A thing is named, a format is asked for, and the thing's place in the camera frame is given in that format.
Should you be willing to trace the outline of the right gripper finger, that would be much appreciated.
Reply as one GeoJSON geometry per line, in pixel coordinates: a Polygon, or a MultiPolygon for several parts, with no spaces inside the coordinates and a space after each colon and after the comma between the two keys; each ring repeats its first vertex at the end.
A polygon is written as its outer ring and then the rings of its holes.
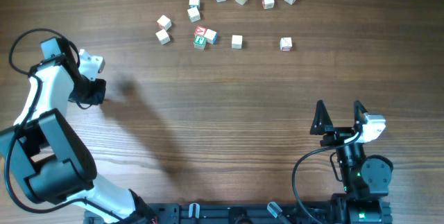
{"type": "Polygon", "coordinates": [[[367,109],[363,106],[363,104],[360,101],[355,101],[354,105],[354,118],[355,118],[355,125],[363,125],[367,123],[366,116],[368,115],[367,109]]]}
{"type": "Polygon", "coordinates": [[[332,120],[328,114],[327,108],[323,100],[319,100],[316,103],[316,111],[314,120],[311,125],[309,133],[311,135],[325,135],[334,131],[332,120]]]}

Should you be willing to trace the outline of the wooden block blue side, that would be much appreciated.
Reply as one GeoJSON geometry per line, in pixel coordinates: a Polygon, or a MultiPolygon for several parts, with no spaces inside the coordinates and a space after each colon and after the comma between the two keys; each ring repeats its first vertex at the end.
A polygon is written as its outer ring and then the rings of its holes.
{"type": "Polygon", "coordinates": [[[204,38],[206,39],[206,42],[209,44],[215,44],[217,41],[218,34],[216,31],[213,31],[211,29],[207,29],[204,38]]]}

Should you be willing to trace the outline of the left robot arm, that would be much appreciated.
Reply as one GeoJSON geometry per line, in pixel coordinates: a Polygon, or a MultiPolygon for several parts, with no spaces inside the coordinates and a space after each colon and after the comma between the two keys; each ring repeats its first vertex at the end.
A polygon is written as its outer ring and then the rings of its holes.
{"type": "Polygon", "coordinates": [[[20,208],[38,214],[12,189],[15,178],[33,203],[51,203],[44,212],[77,205],[104,223],[156,223],[154,211],[133,191],[113,184],[96,170],[94,158],[65,119],[67,104],[100,105],[106,82],[97,75],[105,60],[77,50],[64,37],[41,43],[44,59],[25,74],[31,84],[25,107],[13,126],[1,131],[4,180],[20,208]]]}

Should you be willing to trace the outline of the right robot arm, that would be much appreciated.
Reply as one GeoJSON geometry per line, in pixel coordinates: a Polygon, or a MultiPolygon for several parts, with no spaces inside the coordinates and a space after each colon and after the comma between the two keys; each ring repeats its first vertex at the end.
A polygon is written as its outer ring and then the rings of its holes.
{"type": "Polygon", "coordinates": [[[382,198],[389,194],[393,163],[381,155],[369,155],[364,145],[376,140],[386,128],[382,115],[369,114],[354,102],[355,123],[352,127],[335,127],[322,100],[316,103],[312,135],[321,135],[320,145],[336,152],[339,172],[336,179],[344,192],[330,200],[328,223],[390,223],[382,198]]]}

